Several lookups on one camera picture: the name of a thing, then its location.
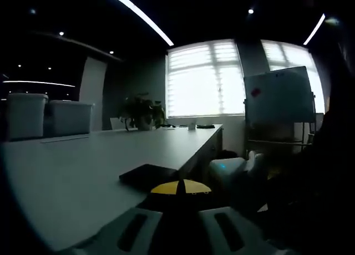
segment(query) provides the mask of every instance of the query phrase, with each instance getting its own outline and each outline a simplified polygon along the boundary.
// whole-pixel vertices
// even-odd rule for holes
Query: white table
[[[146,194],[119,182],[143,164],[181,169],[219,130],[187,128],[7,142],[5,166],[27,220],[54,251],[92,235]]]

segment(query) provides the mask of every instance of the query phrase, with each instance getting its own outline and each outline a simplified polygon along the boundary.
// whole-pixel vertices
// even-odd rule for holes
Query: flower pot
[[[136,119],[136,127],[138,130],[147,131],[153,128],[153,119],[151,115],[142,116]]]

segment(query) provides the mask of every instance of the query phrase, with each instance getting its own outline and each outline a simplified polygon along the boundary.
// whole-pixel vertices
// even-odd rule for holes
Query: window
[[[244,81],[233,40],[170,50],[165,87],[169,118],[244,113]]]
[[[324,113],[324,98],[320,76],[308,50],[293,44],[269,40],[262,40],[261,43],[271,71],[306,66],[311,89],[316,96],[316,112]]]

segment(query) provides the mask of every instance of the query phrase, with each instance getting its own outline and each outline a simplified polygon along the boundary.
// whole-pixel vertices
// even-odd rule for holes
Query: white storage box
[[[12,93],[7,99],[8,137],[26,139],[43,136],[45,94]]]
[[[78,101],[50,101],[55,136],[90,132],[93,104]]]

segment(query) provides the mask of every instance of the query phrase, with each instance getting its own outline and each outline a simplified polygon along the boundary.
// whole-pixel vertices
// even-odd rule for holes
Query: black slot
[[[134,241],[137,238],[137,235],[142,228],[146,218],[146,215],[136,215],[134,219],[129,223],[126,230],[123,232],[117,242],[117,246],[121,250],[126,252],[131,251]]]
[[[220,226],[231,251],[238,251],[244,247],[243,240],[237,232],[237,229],[233,226],[231,220],[225,213],[217,213],[215,219]]]

